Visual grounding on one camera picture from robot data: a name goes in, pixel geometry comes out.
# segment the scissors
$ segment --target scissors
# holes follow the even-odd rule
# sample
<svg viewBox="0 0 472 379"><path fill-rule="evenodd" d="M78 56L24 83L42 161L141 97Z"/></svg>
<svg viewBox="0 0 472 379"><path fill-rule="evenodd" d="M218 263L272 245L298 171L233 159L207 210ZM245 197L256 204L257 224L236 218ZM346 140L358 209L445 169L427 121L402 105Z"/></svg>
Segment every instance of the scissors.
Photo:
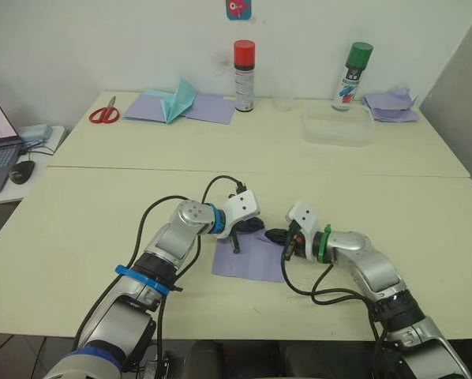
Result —
<svg viewBox="0 0 472 379"><path fill-rule="evenodd" d="M118 109L115 108L113 105L115 104L116 96L113 96L106 107L100 108L97 111L91 113L88 116L88 119L93 124L111 124L115 122L120 117L120 113L118 113Z"/></svg>

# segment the plastic container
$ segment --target plastic container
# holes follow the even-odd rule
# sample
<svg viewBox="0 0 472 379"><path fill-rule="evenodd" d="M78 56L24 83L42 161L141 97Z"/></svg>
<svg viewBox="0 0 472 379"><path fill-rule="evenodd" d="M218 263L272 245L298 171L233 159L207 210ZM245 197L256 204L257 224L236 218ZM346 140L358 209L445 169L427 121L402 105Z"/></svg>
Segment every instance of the plastic container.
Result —
<svg viewBox="0 0 472 379"><path fill-rule="evenodd" d="M328 102L305 105L303 137L315 144L364 146L373 138L374 121L371 110L360 103L347 105L339 112Z"/></svg>

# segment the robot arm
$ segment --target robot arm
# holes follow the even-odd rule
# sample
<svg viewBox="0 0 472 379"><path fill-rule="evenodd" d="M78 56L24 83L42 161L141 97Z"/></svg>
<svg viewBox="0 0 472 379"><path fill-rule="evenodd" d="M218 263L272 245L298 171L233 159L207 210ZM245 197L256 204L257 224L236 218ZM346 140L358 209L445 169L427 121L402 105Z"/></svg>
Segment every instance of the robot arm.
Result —
<svg viewBox="0 0 472 379"><path fill-rule="evenodd" d="M251 190L220 208L183 201L131 268L119 265L119 277L81 330L77 349L64 357L46 379L117 379L136 367L155 332L149 311L176 289L177 271L198 235L227 237L233 226L260 212Z"/></svg>
<svg viewBox="0 0 472 379"><path fill-rule="evenodd" d="M298 255L345 268L363 295L373 301L376 320L388 332L387 341L402 355L398 369L403 375L471 378L434 321L423 314L394 265L372 246L368 237L352 231L331 231L330 226L319 231L317 216L304 203L292 207L287 221L296 234L294 248Z"/></svg>

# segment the white table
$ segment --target white table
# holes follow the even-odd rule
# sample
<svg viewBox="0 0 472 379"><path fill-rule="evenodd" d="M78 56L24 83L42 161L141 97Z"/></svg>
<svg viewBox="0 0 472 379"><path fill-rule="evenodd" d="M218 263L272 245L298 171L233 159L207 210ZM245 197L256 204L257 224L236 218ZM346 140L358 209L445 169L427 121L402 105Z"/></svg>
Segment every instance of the white table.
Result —
<svg viewBox="0 0 472 379"><path fill-rule="evenodd" d="M55 151L62 143L65 135L66 129L63 126L52 126L52 134L44 146ZM45 152L47 154L51 153L51 151L46 148L36 148L36 150ZM26 183L20 185L15 184L8 179L0 192L0 204L22 200L29 193L31 188L38 182L38 179L47 168L51 158L51 156L46 156L44 154L35 154L34 152L31 153L31 160L35 162L34 171L32 172L31 177ZM17 162L19 163L25 160L29 160L28 154L20 156Z"/></svg>
<svg viewBox="0 0 472 379"><path fill-rule="evenodd" d="M159 197L199 199L217 173L49 167L0 233L0 332L73 336L83 316L132 253L142 212ZM268 227L307 201L321 226L367 234L398 268L423 311L447 338L472 338L472 181L469 178L237 174L254 190ZM213 187L220 204L234 190ZM154 211L143 243L165 222L172 201ZM358 303L315 306L284 283L211 274L215 238L168 299L170 339L370 340ZM288 264L300 287L325 268ZM334 270L325 287L355 288Z"/></svg>
<svg viewBox="0 0 472 379"><path fill-rule="evenodd" d="M124 119L90 123L88 115L112 96L124 113L138 93L103 92L51 166L469 177L423 114L420 122L378 122L372 144L349 148L303 141L302 113L308 100L295 100L291 111L278 112L271 100L256 99L255 109L235 111L230 125L187 118L169 125Z"/></svg>

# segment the sticker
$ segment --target sticker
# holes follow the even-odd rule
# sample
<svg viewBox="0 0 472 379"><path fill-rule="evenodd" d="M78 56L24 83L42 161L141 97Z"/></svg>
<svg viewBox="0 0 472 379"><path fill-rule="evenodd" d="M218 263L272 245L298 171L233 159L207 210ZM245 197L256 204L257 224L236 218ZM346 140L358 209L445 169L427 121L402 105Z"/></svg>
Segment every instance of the sticker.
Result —
<svg viewBox="0 0 472 379"><path fill-rule="evenodd" d="M252 16L252 0L224 0L229 20L249 20Z"/></svg>

